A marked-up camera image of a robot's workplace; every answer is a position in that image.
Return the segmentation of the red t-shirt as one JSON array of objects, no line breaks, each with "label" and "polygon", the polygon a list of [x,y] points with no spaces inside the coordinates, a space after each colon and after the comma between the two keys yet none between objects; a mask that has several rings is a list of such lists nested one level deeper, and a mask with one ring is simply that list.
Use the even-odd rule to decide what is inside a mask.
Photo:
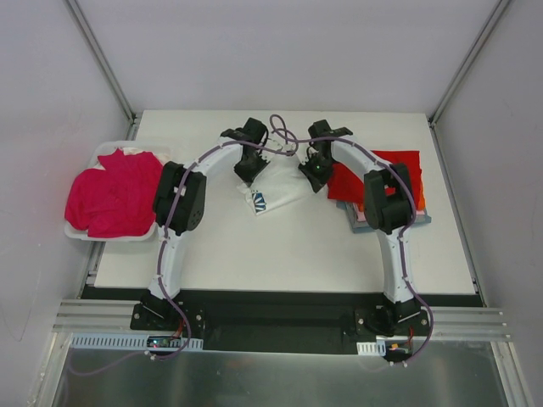
[{"label": "red t-shirt", "polygon": [[[423,189],[422,167],[420,164],[420,152],[416,150],[406,151],[379,151],[373,152],[381,159],[388,160],[392,164],[406,164],[411,178],[411,186],[415,204]],[[338,201],[353,204],[363,204],[363,182],[344,164],[334,164],[332,177],[327,182],[327,197]]]}]

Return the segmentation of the pink t-shirt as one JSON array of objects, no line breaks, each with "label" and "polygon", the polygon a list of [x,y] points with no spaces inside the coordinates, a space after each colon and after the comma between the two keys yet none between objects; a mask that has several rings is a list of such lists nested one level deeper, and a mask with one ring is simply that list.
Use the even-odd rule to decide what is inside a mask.
[{"label": "pink t-shirt", "polygon": [[[357,221],[359,222],[366,222],[366,216],[364,214],[364,211],[361,209],[361,206],[356,204],[356,203],[352,203],[351,204],[351,207],[354,211],[354,214],[355,214],[355,218]],[[423,209],[423,210],[418,210],[417,211],[417,218],[416,218],[416,223],[428,223],[431,221],[431,217],[428,215],[428,212],[426,209]]]}]

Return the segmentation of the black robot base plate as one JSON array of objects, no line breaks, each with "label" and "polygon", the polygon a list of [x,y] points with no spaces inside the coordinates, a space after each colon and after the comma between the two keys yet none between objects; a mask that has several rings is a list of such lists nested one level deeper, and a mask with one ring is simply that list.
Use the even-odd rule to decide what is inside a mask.
[{"label": "black robot base plate", "polygon": [[187,289],[172,300],[145,291],[133,331],[180,331],[204,349],[258,353],[354,354],[378,337],[412,342],[430,332],[412,299],[392,305],[381,293],[297,293]]}]

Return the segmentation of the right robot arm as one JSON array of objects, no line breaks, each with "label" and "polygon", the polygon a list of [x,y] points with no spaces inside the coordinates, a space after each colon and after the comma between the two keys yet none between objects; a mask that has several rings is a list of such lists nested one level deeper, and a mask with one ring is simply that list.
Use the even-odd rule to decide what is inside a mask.
[{"label": "right robot arm", "polygon": [[345,165],[363,183],[364,214],[377,233],[383,259],[383,329],[399,335],[420,312],[415,299],[408,255],[410,227],[416,219],[411,178],[405,164],[391,164],[364,148],[351,130],[331,129],[326,120],[313,123],[306,142],[306,159],[299,170],[313,192],[319,192],[333,174],[333,164]]}]

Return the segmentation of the orange t-shirt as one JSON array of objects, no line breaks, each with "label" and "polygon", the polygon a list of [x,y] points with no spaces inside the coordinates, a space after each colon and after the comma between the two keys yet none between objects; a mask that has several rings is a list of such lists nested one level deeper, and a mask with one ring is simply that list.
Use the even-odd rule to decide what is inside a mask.
[{"label": "orange t-shirt", "polygon": [[[354,203],[353,206],[360,213],[364,211],[364,206],[362,203],[359,203],[359,204]],[[426,209],[426,199],[424,197],[423,189],[421,189],[419,193],[419,198],[417,199],[417,211],[423,211],[425,209]]]}]

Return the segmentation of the blue-grey t-shirt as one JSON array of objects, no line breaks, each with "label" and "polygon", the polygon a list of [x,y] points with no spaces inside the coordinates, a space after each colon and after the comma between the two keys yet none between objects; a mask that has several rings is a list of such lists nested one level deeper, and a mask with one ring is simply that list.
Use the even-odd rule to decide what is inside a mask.
[{"label": "blue-grey t-shirt", "polygon": [[[345,212],[345,209],[344,209],[344,205],[347,204],[347,202],[343,202],[343,201],[337,201],[336,202],[336,207],[338,209],[342,209],[344,212]],[[350,226],[350,229],[353,233],[355,234],[360,234],[360,233],[367,233],[367,232],[371,232],[373,231],[373,229],[370,227],[370,228],[358,228],[358,229],[355,229],[349,222],[348,218],[347,218],[347,221],[348,221],[348,224]]]}]

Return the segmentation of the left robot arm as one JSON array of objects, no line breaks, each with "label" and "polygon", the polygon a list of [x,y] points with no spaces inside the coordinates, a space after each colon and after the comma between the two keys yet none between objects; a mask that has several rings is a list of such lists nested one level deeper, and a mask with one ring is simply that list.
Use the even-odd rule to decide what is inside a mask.
[{"label": "left robot arm", "polygon": [[192,231],[204,217],[208,179],[234,170],[242,181],[254,181],[267,166],[261,152],[268,136],[261,123],[227,129],[191,164],[170,161],[164,166],[153,204],[160,240],[157,271],[148,287],[157,302],[149,317],[158,328],[169,330],[179,321],[180,310],[170,302],[182,289],[183,263]]}]

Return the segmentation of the grey t-shirt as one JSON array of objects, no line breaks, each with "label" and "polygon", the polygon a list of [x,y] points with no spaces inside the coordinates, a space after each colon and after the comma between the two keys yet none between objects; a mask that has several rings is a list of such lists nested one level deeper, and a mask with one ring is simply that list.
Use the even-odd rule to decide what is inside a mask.
[{"label": "grey t-shirt", "polygon": [[[366,222],[359,222],[359,221],[356,220],[354,211],[353,211],[353,209],[352,209],[352,207],[351,207],[351,203],[346,203],[346,204],[344,205],[344,209],[345,209],[345,212],[346,212],[346,214],[347,214],[347,218],[348,218],[350,224],[351,224],[355,229],[358,229],[358,228],[370,228],[370,226],[369,226],[369,224],[367,223],[367,221],[366,221]],[[429,224],[430,222],[428,222],[428,223],[416,223],[416,221],[415,221],[416,224]]]}]

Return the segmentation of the white t-shirt with flower print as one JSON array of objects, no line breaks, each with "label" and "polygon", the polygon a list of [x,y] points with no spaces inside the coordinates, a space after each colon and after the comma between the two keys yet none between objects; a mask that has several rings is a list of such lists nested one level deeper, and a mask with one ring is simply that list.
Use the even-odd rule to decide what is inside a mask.
[{"label": "white t-shirt with flower print", "polygon": [[245,183],[237,186],[256,216],[281,209],[314,193],[299,170],[299,164],[299,159],[295,157],[276,157],[250,186]]}]

